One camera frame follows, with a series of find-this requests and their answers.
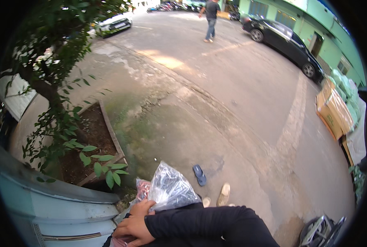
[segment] concrete pavement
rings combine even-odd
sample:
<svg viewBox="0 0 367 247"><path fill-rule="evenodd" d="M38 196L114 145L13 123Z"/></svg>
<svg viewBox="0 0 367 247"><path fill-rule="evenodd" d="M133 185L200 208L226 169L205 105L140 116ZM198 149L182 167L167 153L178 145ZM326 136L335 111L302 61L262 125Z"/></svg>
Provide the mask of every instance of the concrete pavement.
<svg viewBox="0 0 367 247"><path fill-rule="evenodd" d="M347 162L315 114L319 86L298 67L250 40L239 22L218 19L216 40L206 44L206 20L195 13L136 14L133 21L94 42L78 66L97 80L71 94L81 104L102 96L98 90L113 91L103 100L130 163L127 182L151 179L164 160L215 205L228 181L229 202L253 208L281 246L292 246L316 215L352 216ZM78 76L74 69L71 77ZM194 177L197 163L205 187Z"/></svg>

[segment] tree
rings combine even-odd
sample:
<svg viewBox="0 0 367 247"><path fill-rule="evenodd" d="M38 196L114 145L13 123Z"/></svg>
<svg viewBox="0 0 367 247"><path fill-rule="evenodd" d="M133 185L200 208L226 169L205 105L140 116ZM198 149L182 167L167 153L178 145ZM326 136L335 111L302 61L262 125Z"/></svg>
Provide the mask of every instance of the tree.
<svg viewBox="0 0 367 247"><path fill-rule="evenodd" d="M90 84L85 78L72 82L67 82L66 78L75 64L91 52L88 34L91 23L123 13L129 5L127 0L42 1L16 30L4 57L0 77L12 76L13 80L18 74L29 83L23 93L34 89L49 101L48 111L35 123L38 129L27 138L27 145L23 147L23 157L31 156L31 162L42 158L43 163L38 164L41 171L71 149L71 144L68 147L67 143L72 137L77 138L74 142L78 145L87 142L86 135L77 126L80 120L77 112L81 107L72 106L68 95L73 90L72 83L79 86L80 83ZM53 139L49 146L43 145L46 136ZM40 148L35 148L38 141Z"/></svg>

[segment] blue flip-flop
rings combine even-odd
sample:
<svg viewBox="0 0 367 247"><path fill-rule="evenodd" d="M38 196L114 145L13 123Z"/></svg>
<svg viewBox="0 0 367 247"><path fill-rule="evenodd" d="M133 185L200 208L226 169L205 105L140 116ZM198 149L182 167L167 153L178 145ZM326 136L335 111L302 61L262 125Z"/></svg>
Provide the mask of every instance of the blue flip-flop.
<svg viewBox="0 0 367 247"><path fill-rule="evenodd" d="M196 177L197 177L197 182L200 186L204 186L206 185L207 183L207 178L206 176L204 175L204 172L203 170L201 170L201 167L199 164L196 164L193 166L193 171L195 172L196 174Z"/></svg>

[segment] car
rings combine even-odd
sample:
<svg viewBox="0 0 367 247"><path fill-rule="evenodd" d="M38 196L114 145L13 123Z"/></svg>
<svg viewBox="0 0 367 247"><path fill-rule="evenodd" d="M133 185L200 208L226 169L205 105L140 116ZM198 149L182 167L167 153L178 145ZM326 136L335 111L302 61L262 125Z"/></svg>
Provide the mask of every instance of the car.
<svg viewBox="0 0 367 247"><path fill-rule="evenodd" d="M103 22L96 22L94 29L102 37L106 37L109 34L121 31L123 29L130 28L133 24L132 13L125 12L123 14L115 15Z"/></svg>
<svg viewBox="0 0 367 247"><path fill-rule="evenodd" d="M242 29L258 43L264 42L282 52L314 82L324 79L324 72L313 54L307 49L299 36L282 23L246 16L242 20Z"/></svg>

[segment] foot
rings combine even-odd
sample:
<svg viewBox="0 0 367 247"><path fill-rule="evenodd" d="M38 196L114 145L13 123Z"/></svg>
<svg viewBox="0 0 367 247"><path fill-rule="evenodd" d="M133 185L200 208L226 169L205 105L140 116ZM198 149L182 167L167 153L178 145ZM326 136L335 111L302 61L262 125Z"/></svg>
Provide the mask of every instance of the foot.
<svg viewBox="0 0 367 247"><path fill-rule="evenodd" d="M230 184L224 183L222 189L220 190L219 198L216 201L216 206L218 207L225 206L229 201L229 195L230 195Z"/></svg>
<svg viewBox="0 0 367 247"><path fill-rule="evenodd" d="M211 198L209 198L208 196L207 197L204 197L203 198L203 207L206 208L206 207L209 207L211 204Z"/></svg>

